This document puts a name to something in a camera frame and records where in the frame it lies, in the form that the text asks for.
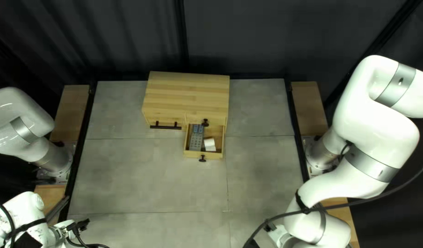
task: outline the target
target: black knob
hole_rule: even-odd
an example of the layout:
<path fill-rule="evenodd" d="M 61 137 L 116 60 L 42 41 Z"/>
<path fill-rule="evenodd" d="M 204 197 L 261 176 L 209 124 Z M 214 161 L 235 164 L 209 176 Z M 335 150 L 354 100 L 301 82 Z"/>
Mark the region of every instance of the black knob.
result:
<path fill-rule="evenodd" d="M 204 119 L 204 122 L 201 125 L 203 125 L 204 127 L 210 126 L 210 124 L 208 124 L 207 121 L 208 121 L 208 119 Z"/>
<path fill-rule="evenodd" d="M 201 159 L 199 160 L 199 162 L 207 162 L 207 160 L 204 159 L 205 155 L 201 155 Z"/>

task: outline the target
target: black metal frame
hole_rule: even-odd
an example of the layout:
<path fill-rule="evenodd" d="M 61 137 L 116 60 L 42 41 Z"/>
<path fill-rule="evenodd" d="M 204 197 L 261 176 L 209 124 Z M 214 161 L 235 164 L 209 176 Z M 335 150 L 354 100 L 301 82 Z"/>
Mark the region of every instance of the black metal frame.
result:
<path fill-rule="evenodd" d="M 288 99 L 289 115 L 291 116 L 292 129 L 294 130 L 294 139 L 296 140 L 297 155 L 299 156 L 300 170 L 302 172 L 303 182 L 309 180 L 308 169 L 306 166 L 305 150 L 303 149 L 302 136 L 300 135 L 299 122 L 297 120 L 296 107 L 292 97 L 291 82 L 285 81 L 286 96 Z"/>
<path fill-rule="evenodd" d="M 91 119 L 92 106 L 94 104 L 95 90 L 98 82 L 95 82 L 94 86 L 90 86 L 89 97 L 87 99 L 86 110 L 84 112 L 83 121 L 81 124 L 80 135 L 78 136 L 78 142 L 76 144 L 75 154 L 73 157 L 71 172 L 69 175 L 68 183 L 66 185 L 65 197 L 69 197 L 68 204 L 66 204 L 60 211 L 59 222 L 65 221 L 68 217 L 69 203 L 72 199 L 72 192 L 75 187 L 76 174 L 78 167 L 80 166 L 81 155 L 83 153 L 84 141 L 86 140 L 87 129 L 89 127 L 89 120 Z"/>

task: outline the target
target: black cable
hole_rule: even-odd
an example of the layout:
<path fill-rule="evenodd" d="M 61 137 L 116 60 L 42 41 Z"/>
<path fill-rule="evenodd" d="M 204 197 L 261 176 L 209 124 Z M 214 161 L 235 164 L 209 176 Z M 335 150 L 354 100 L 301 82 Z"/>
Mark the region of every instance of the black cable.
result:
<path fill-rule="evenodd" d="M 11 233 L 12 233 L 14 230 L 16 230 L 16 227 L 15 227 L 14 221 L 13 221 L 13 218 L 11 217 L 10 213 L 8 212 L 8 210 L 2 204 L 0 204 L 0 209 L 3 211 L 3 213 L 6 215 L 6 218 L 8 218 L 8 221 L 10 222 Z M 16 240 L 16 235 L 12 235 L 10 248 L 13 248 L 14 247 L 15 240 Z"/>
<path fill-rule="evenodd" d="M 103 244 L 85 244 L 83 241 L 80 241 L 81 238 L 80 238 L 79 242 L 80 243 L 83 242 L 83 244 L 86 245 L 86 246 L 72 242 L 71 239 L 69 239 L 69 237 L 67 237 L 66 240 L 68 240 L 68 243 L 70 245 L 77 246 L 77 247 L 89 247 L 89 248 L 104 247 L 104 248 L 110 248 L 109 246 L 103 245 Z"/>
<path fill-rule="evenodd" d="M 338 161 L 340 162 L 341 159 L 344 157 L 343 153 L 345 152 L 347 147 L 350 147 L 352 145 L 352 142 L 346 141 L 346 145 L 341 149 L 340 155 L 338 156 Z"/>
<path fill-rule="evenodd" d="M 421 175 L 421 173 L 423 172 L 423 167 L 421 168 L 421 170 L 419 170 L 411 179 L 409 179 L 407 182 L 405 182 L 405 183 L 403 183 L 402 185 L 400 185 L 400 186 L 398 186 L 398 187 L 396 187 L 396 188 L 394 188 L 394 189 L 391 189 L 391 190 L 389 190 L 389 191 L 387 191 L 387 192 L 385 192 L 385 193 L 382 193 L 382 194 L 379 194 L 379 195 L 377 195 L 377 196 L 374 196 L 374 197 L 371 197 L 371 198 L 368 198 L 368 199 L 361 199 L 361 200 L 358 200 L 358 201 L 355 201 L 355 202 L 351 202 L 351 203 L 344 203 L 344 204 L 338 204 L 338 205 L 333 205 L 333 206 L 325 206 L 325 207 L 315 207 L 315 208 L 310 208 L 308 211 L 309 212 L 314 212 L 314 211 L 324 211 L 324 210 L 329 210 L 329 209 L 336 209 L 336 208 L 341 208 L 341 207 L 347 207 L 347 206 L 356 206 L 356 205 L 360 205 L 360 204 L 363 204 L 363 203 L 368 203 L 368 202 L 372 202 L 372 201 L 374 201 L 374 200 L 378 200 L 378 199 L 381 199 L 381 198 L 383 198 L 383 197 L 385 197 L 385 196 L 388 196 L 388 195 L 390 195 L 390 194 L 393 194 L 393 193 L 395 193 L 395 192 L 397 192 L 397 191 L 399 191 L 399 190 L 401 190 L 401 189 L 403 189 L 404 187 L 406 187 L 408 184 L 410 184 L 410 183 L 412 183 L 412 181 L 413 180 L 415 180 L 419 175 Z M 256 236 L 256 234 L 258 234 L 258 232 L 260 231 L 260 230 L 262 230 L 262 228 L 264 228 L 268 223 L 270 223 L 270 222 L 272 222 L 272 221 L 274 221 L 274 220 L 277 220 L 277 219 L 280 219 L 280 218 L 283 218 L 283 217 L 286 217 L 286 216 L 290 216 L 290 215 L 294 215 L 294 214 L 302 214 L 303 213 L 303 211 L 302 210 L 299 210 L 299 211 L 294 211 L 294 212 L 288 212 L 288 213 L 283 213 L 283 214 L 279 214 L 279 215 L 276 215 L 276 216 L 274 216 L 274 217 L 271 217 L 271 218 L 269 218 L 269 219 L 266 219 L 262 224 L 260 224 L 259 225 L 259 227 L 253 232 L 253 234 L 247 239 L 247 241 L 245 242 L 245 244 L 244 244 L 244 246 L 243 246 L 243 248 L 247 248 L 247 247 L 249 247 L 248 245 L 249 245 L 249 243 L 251 242 L 251 240 L 253 240 L 254 239 L 254 237 Z"/>

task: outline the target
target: open drawer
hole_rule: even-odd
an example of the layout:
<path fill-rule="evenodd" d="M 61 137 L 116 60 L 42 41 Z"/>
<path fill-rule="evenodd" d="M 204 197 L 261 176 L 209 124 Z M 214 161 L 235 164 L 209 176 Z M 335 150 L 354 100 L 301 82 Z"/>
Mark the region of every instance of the open drawer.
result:
<path fill-rule="evenodd" d="M 214 138 L 214 145 L 216 146 L 216 151 L 205 151 L 204 144 L 202 142 L 201 151 L 189 150 L 190 136 L 193 124 L 187 125 L 187 132 L 185 134 L 184 141 L 184 156 L 188 158 L 198 158 L 202 159 L 204 155 L 205 160 L 207 159 L 222 159 L 224 157 L 224 138 L 225 138 L 225 126 L 220 125 L 210 125 L 204 128 L 204 139 Z"/>

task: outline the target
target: black bar handle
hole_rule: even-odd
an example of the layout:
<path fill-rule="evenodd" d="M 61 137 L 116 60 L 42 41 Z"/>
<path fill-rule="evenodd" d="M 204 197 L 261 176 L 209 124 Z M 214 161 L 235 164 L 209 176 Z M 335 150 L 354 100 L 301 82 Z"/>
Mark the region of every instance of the black bar handle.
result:
<path fill-rule="evenodd" d="M 153 125 L 150 125 L 150 128 L 156 128 L 156 129 L 172 129 L 172 130 L 181 130 L 182 129 L 182 127 L 178 127 L 178 122 L 177 121 L 175 121 L 175 126 L 160 126 L 159 125 L 159 121 L 156 121 L 156 124 L 153 126 Z"/>

